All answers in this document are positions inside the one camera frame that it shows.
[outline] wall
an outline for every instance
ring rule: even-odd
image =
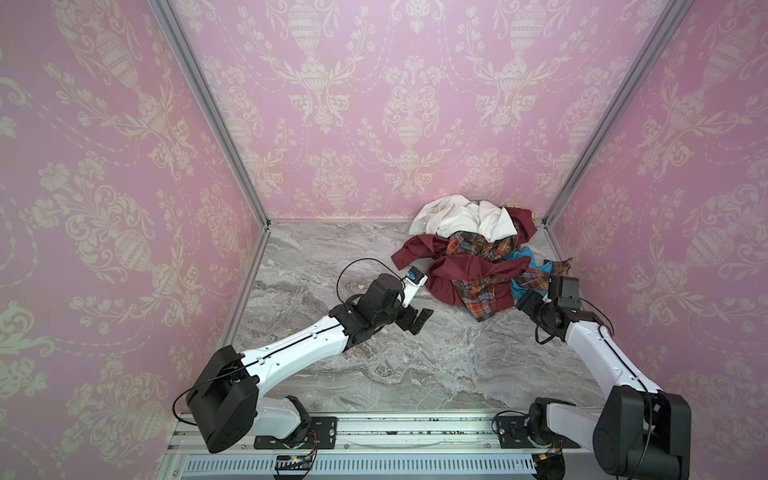
[[[258,227],[148,3],[0,32],[0,478],[154,478]]]
[[[541,214],[666,0],[173,0],[273,219]]]
[[[625,352],[694,412],[691,478],[768,454],[768,3],[694,2],[555,227]]]

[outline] marble floor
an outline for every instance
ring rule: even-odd
[[[335,285],[350,261],[389,256],[410,237],[408,223],[273,223],[234,346],[272,343],[308,327],[339,303]],[[543,232],[528,244],[553,254]],[[419,268],[431,260],[420,260]],[[363,293],[384,269],[358,262],[342,278],[342,298]],[[515,309],[478,323],[421,289],[415,308],[435,310],[413,336],[387,326],[367,342],[298,372],[269,396],[296,395],[310,411],[527,408],[537,396],[578,406],[603,402],[584,363],[564,343],[539,346],[534,325]]]

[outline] metal corner post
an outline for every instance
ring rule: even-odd
[[[237,329],[240,328],[240,321],[243,319],[243,312],[245,307],[248,306],[250,292],[253,289],[253,284],[256,282],[256,273],[259,270],[261,259],[264,257],[264,250],[266,250],[266,244],[269,242],[270,233],[269,230],[264,230],[259,237],[259,243],[257,244],[256,251],[253,253],[253,259],[249,264],[248,271],[243,277],[240,293],[237,295],[235,304],[232,305],[229,321],[221,333],[217,349],[231,345],[235,340]]]
[[[586,176],[592,161],[596,158],[600,147],[602,147],[613,128],[619,122],[622,114],[627,110],[632,97],[640,89],[643,80],[647,77],[655,61],[661,55],[662,50],[664,50],[675,29],[683,21],[685,13],[693,3],[694,0],[669,0],[664,11],[659,15],[653,30],[648,35],[645,43],[637,53],[637,57],[627,71],[627,75],[616,90],[616,95],[611,99],[611,103],[605,109],[600,122],[587,140],[584,150],[576,160],[573,170],[571,170],[562,188],[555,196],[549,209],[547,209],[543,219],[546,230],[551,230],[563,214],[579,184]]]
[[[197,62],[197,58],[187,40],[187,36],[184,34],[184,30],[178,21],[173,6],[170,4],[170,0],[148,1],[154,10],[158,23],[160,23],[160,26],[168,39],[170,47],[176,55],[176,59],[181,66],[181,70],[184,72],[184,76],[190,83],[190,88],[192,89],[197,102],[200,104],[200,108],[203,110],[205,118],[208,120],[210,129],[214,132],[216,139],[219,141],[221,150],[232,168],[232,172],[237,179],[237,183],[240,185],[240,189],[242,189],[243,194],[245,195],[248,206],[255,218],[259,221],[262,230],[266,230],[268,219],[264,206],[259,199],[259,194],[256,192],[253,183],[250,181],[250,176],[245,168],[243,159],[237,152],[237,146],[230,136],[227,125],[224,123],[224,118],[216,105],[213,94],[208,88],[208,84],[205,81],[205,75],[200,69],[200,64]]]

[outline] plaid shirt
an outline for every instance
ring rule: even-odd
[[[478,233],[456,232],[448,238],[445,255],[468,253],[483,260],[498,263],[519,247],[517,236],[488,243],[485,241],[485,237]],[[515,277],[515,282],[526,289],[546,290],[549,288],[550,275],[566,275],[571,268],[570,259],[552,263],[552,273],[529,268]],[[496,308],[496,288],[509,289],[509,284],[509,280],[496,275],[487,276],[480,280],[453,280],[456,293],[479,322],[493,316]]]

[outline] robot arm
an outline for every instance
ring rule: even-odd
[[[314,362],[365,342],[390,323],[419,333],[432,311],[419,312],[410,303],[426,280],[415,267],[403,279],[383,273],[364,294],[335,306],[301,332],[242,353],[232,346],[216,351],[187,394],[208,451],[228,449],[249,432],[286,445],[303,442],[310,417],[299,400],[265,394]]]
[[[584,361],[606,403],[602,410],[577,409],[554,399],[536,399],[528,429],[537,443],[567,437],[592,451],[609,475],[637,480],[684,480],[690,467],[690,407],[648,379],[614,343],[608,328],[581,309],[578,279],[553,277],[546,303],[529,290],[517,307]]]

